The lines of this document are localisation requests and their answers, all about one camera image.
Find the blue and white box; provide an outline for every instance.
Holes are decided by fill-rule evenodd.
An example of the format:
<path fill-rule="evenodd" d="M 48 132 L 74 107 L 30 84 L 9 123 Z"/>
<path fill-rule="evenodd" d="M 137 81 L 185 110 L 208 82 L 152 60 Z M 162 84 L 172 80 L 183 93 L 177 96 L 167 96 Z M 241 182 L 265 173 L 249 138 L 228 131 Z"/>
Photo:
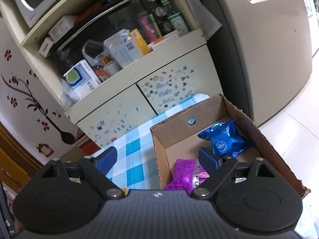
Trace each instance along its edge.
<path fill-rule="evenodd" d="M 102 83 L 85 59 L 73 66 L 63 77 L 81 99 Z"/>

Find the wooden door frame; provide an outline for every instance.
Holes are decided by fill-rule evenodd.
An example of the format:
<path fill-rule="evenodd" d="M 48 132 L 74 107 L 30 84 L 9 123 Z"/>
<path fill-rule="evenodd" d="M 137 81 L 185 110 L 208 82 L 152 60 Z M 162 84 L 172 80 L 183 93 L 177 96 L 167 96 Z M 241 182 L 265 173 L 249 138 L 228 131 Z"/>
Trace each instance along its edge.
<path fill-rule="evenodd" d="M 0 122 L 0 148 L 20 167 L 29 177 L 33 177 L 42 167 L 35 159 L 2 125 Z"/>

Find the floor grout line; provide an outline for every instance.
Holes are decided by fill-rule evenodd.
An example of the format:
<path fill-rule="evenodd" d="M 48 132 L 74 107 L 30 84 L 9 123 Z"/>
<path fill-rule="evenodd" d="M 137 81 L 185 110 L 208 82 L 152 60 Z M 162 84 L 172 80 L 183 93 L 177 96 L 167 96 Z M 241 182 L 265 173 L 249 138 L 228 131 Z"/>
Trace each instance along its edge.
<path fill-rule="evenodd" d="M 313 136 L 315 136 L 315 138 L 317 138 L 319 140 L 319 138 L 313 134 L 307 127 L 305 127 L 301 122 L 299 122 L 297 119 L 295 119 L 293 116 L 291 116 L 288 112 L 286 112 L 290 117 L 292 117 L 295 121 L 297 121 L 300 125 L 302 125 L 305 129 L 307 129 Z"/>

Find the red flower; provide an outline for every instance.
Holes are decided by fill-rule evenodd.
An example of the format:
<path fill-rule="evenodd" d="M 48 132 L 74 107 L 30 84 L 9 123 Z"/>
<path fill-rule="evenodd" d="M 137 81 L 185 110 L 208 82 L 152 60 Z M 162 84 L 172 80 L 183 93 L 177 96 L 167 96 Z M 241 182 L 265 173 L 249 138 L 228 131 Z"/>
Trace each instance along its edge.
<path fill-rule="evenodd" d="M 13 83 L 17 83 L 18 82 L 18 79 L 15 76 L 12 76 L 11 80 L 12 80 Z"/>
<path fill-rule="evenodd" d="M 17 99 L 11 97 L 10 104 L 15 108 L 18 106 Z"/>
<path fill-rule="evenodd" d="M 50 129 L 49 124 L 47 122 L 42 121 L 41 124 L 44 125 L 44 128 L 43 128 L 44 131 L 47 131 Z"/>
<path fill-rule="evenodd" d="M 4 58 L 9 61 L 11 59 L 12 55 L 11 55 L 11 50 L 7 49 L 4 53 Z"/>

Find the metal screw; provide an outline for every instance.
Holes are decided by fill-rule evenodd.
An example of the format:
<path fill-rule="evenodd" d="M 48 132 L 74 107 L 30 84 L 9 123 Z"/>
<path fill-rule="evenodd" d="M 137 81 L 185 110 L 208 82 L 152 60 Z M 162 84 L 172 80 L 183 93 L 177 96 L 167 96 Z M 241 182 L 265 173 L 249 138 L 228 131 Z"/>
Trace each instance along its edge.
<path fill-rule="evenodd" d="M 188 125 L 190 125 L 190 126 L 195 125 L 195 123 L 196 123 L 195 119 L 189 119 L 188 120 Z"/>
<path fill-rule="evenodd" d="M 194 189 L 194 193 L 197 196 L 204 197 L 204 196 L 207 196 L 209 194 L 209 190 L 206 188 L 197 188 L 197 189 Z"/>
<path fill-rule="evenodd" d="M 122 195 L 122 191 L 119 189 L 109 189 L 106 194 L 110 197 L 117 198 Z"/>

